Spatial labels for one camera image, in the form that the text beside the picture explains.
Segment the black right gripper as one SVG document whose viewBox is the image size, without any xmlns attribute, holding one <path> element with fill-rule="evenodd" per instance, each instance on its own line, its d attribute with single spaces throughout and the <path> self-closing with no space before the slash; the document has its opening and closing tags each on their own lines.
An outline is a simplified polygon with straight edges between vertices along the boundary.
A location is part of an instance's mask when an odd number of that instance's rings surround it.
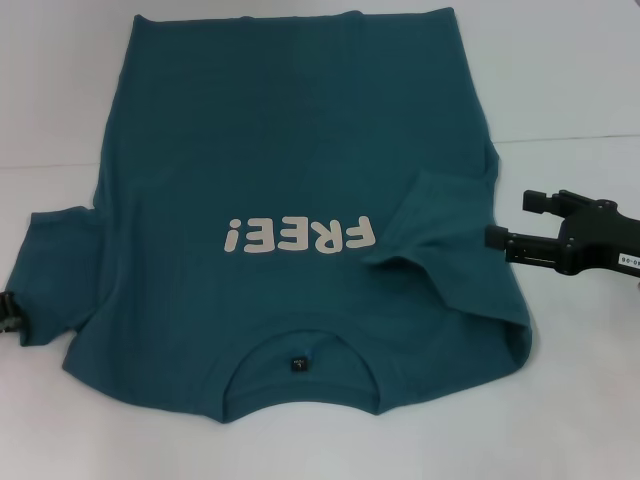
<svg viewBox="0 0 640 480">
<path fill-rule="evenodd" d="M 567 190 L 548 196 L 526 190 L 522 209 L 563 218 L 558 240 L 516 234 L 497 225 L 485 228 L 485 246 L 505 253 L 505 261 L 556 266 L 564 275 L 606 269 L 639 274 L 639 222 L 622 215 L 612 200 L 594 200 Z"/>
</svg>

